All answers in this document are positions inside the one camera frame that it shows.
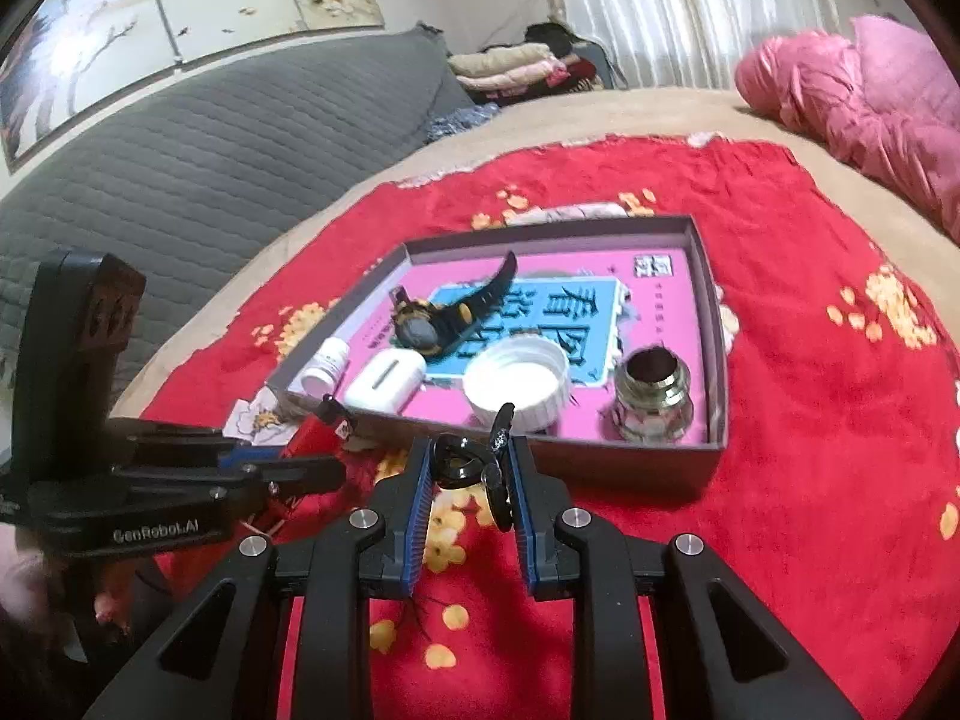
white round container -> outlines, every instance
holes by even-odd
[[[570,362],[558,343],[542,336],[506,338],[473,359],[463,386],[485,427],[493,426],[504,403],[512,403],[512,429],[535,433],[556,422],[570,398]]]
[[[316,400],[333,394],[344,375],[349,353],[350,346],[346,341],[339,338],[328,338],[324,341],[301,372],[301,387],[304,392]]]

beige bed sheet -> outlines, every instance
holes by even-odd
[[[736,92],[640,89],[548,98],[508,108],[484,127],[446,138],[358,184],[323,212],[278,238],[250,261],[131,382],[114,415],[139,415],[166,377],[227,330],[240,306],[320,230],[375,186],[469,166],[517,148],[593,139],[607,133],[678,135],[718,131],[728,138],[788,146],[820,190],[853,217],[916,280],[954,338],[960,338],[960,248],[905,200],[840,164],[813,141],[747,113]]]

silver screw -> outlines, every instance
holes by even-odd
[[[586,528],[593,517],[586,509],[574,507],[573,509],[567,509],[560,519],[563,519],[563,522],[571,528]]]
[[[373,528],[378,519],[380,517],[373,509],[357,509],[350,515],[350,525],[365,531],[367,528]]]
[[[267,539],[263,536],[247,536],[240,542],[240,554],[244,557],[262,555],[267,548]]]
[[[694,536],[693,533],[681,533],[680,536],[677,536],[674,544],[685,555],[699,555],[700,552],[704,551],[704,540],[699,536]]]

red tablecloth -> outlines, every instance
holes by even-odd
[[[541,207],[632,193],[658,214],[694,215],[740,323],[730,448],[694,504],[586,488],[574,497],[632,535],[700,533],[868,720],[897,717],[960,621],[957,355],[925,297],[780,146],[610,138],[519,151],[419,188],[381,186],[174,371],[145,415],[221,425],[277,362],[254,329],[275,325],[274,340],[281,310],[325,305],[402,241],[469,230],[478,213],[500,218],[497,193],[509,187]],[[304,504],[282,538],[355,505],[376,459],[350,460],[350,485]],[[512,536],[482,524],[475,501],[445,500],[436,514],[438,573],[424,571],[406,610],[371,609],[377,717],[567,717],[570,603],[524,597]],[[184,590],[219,553],[165,567]]]

pink blanket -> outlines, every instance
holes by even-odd
[[[736,88],[960,242],[960,87],[928,36],[879,16],[853,26],[855,43],[824,32],[764,41],[737,67]]]

